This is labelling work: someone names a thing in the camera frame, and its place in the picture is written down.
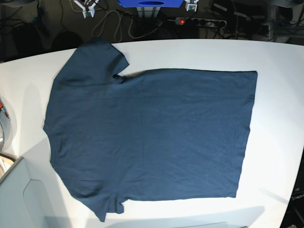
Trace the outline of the chrome round object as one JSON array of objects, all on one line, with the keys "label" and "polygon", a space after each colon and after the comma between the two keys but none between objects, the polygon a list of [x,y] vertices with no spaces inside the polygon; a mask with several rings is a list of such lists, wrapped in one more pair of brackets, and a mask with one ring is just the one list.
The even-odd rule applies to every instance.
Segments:
[{"label": "chrome round object", "polygon": [[11,130],[10,116],[3,103],[0,101],[0,150],[2,151],[9,141]]}]

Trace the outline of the blue plastic box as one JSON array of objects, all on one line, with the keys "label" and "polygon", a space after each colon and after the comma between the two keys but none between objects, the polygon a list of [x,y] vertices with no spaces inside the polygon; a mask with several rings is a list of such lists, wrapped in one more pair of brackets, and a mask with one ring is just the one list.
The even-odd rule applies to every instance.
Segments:
[{"label": "blue plastic box", "polygon": [[125,8],[134,7],[167,7],[178,8],[184,0],[119,0],[118,3]]}]

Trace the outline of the black power strip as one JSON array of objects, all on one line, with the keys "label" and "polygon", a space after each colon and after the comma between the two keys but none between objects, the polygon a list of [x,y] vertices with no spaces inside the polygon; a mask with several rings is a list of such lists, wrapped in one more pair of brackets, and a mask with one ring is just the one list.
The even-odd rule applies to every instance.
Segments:
[{"label": "black power strip", "polygon": [[174,20],[176,25],[179,26],[195,26],[207,28],[225,28],[227,22],[221,19],[203,19],[203,18],[182,18],[176,17]]}]

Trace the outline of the dark blue T-shirt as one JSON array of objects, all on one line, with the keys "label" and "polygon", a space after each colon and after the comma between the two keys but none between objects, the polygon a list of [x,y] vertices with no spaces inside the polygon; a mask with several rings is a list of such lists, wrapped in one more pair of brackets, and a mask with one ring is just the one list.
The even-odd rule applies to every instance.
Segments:
[{"label": "dark blue T-shirt", "polygon": [[154,69],[120,76],[124,54],[78,47],[55,77],[44,121],[50,163],[100,221],[126,200],[234,198],[257,72]]}]

